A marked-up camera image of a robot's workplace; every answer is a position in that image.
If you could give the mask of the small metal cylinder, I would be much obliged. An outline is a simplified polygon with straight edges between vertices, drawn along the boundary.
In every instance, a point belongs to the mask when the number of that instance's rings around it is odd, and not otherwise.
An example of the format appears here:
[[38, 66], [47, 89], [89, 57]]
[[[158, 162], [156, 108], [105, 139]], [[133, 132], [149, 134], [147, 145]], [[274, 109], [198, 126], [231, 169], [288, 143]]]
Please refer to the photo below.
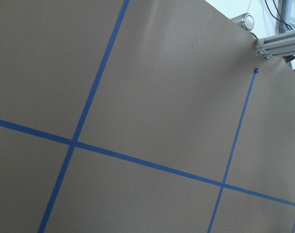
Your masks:
[[254, 18], [250, 13], [244, 13], [230, 19], [235, 25], [250, 32], [254, 28]]

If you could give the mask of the aluminium frame post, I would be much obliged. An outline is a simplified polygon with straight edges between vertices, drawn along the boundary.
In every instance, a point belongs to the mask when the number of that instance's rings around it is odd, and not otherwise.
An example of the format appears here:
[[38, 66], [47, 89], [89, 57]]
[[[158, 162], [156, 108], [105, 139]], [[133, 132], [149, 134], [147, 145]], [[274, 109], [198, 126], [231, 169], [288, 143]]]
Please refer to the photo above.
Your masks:
[[259, 39], [255, 51], [267, 60], [295, 55], [295, 34], [283, 33]]

